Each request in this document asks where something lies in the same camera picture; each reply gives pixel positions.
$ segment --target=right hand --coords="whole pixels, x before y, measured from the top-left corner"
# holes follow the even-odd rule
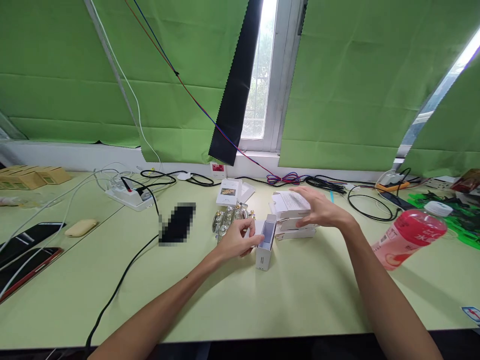
[[[291,187],[290,191],[300,194],[310,204],[310,215],[296,222],[296,227],[301,228],[308,224],[317,224],[323,227],[340,228],[344,225],[354,224],[354,217],[328,200],[324,194],[307,186]]]

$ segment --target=window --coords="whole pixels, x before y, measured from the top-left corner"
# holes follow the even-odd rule
[[[242,139],[264,138],[276,14],[277,0],[263,0]]]
[[[263,0],[250,92],[239,147],[280,150],[284,105],[288,103],[300,43],[304,0]]]
[[[410,128],[406,132],[398,149],[397,157],[404,158],[412,147],[415,139],[419,135],[426,122],[430,119],[430,116],[437,109],[444,96],[450,90],[450,87],[459,77],[460,73],[465,69],[469,61],[474,56],[475,52],[480,46],[480,29],[476,32],[473,38],[470,40],[465,50],[460,54],[458,60],[453,64],[451,69],[445,75],[440,85],[436,88],[435,92],[431,95],[430,99],[426,102],[420,113],[410,125]]]

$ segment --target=red cable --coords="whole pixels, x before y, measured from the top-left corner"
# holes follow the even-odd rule
[[[145,29],[145,27],[143,26],[142,22],[140,21],[140,19],[137,17],[137,14],[135,14],[134,10],[132,9],[132,7],[130,6],[129,2],[127,0],[125,0],[125,3],[127,4],[128,8],[130,9],[131,13],[133,14],[133,16],[135,16],[135,19],[136,21],[140,24],[141,28],[143,29],[143,31],[145,32],[145,34],[148,36],[148,38],[150,39],[151,43],[153,44],[153,46],[155,46],[155,49],[160,53],[161,57],[163,58],[163,60],[165,60],[165,62],[167,63],[168,67],[175,73],[176,77],[178,78],[178,80],[180,81],[181,85],[183,86],[183,88],[186,90],[186,92],[188,93],[188,95],[190,95],[190,97],[192,98],[192,100],[198,105],[198,107],[200,109],[202,109],[203,112],[205,112],[205,114],[207,114],[207,111],[199,104],[199,102],[194,98],[194,96],[190,93],[190,91],[187,89],[187,87],[185,86],[184,82],[182,81],[182,79],[180,78],[180,75],[178,74],[178,72],[176,72],[174,70],[174,68],[170,65],[170,63],[168,62],[168,60],[165,58],[164,54],[160,51],[160,49],[158,48],[157,44],[155,44],[154,40],[152,39],[152,37],[150,36],[150,34],[148,33],[147,29]],[[214,122],[214,125],[215,127],[218,129],[218,131],[220,131],[220,133],[223,135],[223,137],[229,141],[228,137],[223,133],[223,131],[220,130],[219,126]],[[271,174],[272,176],[274,176],[275,178],[277,178],[278,181],[283,181],[284,183],[297,183],[299,181],[299,179],[294,179],[294,180],[291,180],[289,178],[286,178],[286,177],[280,177],[278,175],[275,175],[273,172],[271,172],[270,170],[268,170],[267,168],[263,167],[262,165],[260,165],[258,162],[256,162],[255,160],[251,159],[249,156],[247,156],[243,151],[241,151],[235,144],[232,144],[236,149],[237,151],[242,154],[244,157],[246,157],[247,159],[249,159],[251,162],[257,164],[259,167],[261,167],[263,170],[265,170],[267,173]]]

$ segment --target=bottle cap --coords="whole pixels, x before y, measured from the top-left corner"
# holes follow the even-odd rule
[[[453,209],[438,201],[429,201],[424,207],[429,213],[433,215],[437,215],[440,217],[447,217],[453,211]]]

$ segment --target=pixelated phone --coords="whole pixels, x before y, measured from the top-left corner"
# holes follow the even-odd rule
[[[158,243],[183,243],[187,239],[195,215],[195,203],[179,204],[172,212],[168,224],[159,234]]]

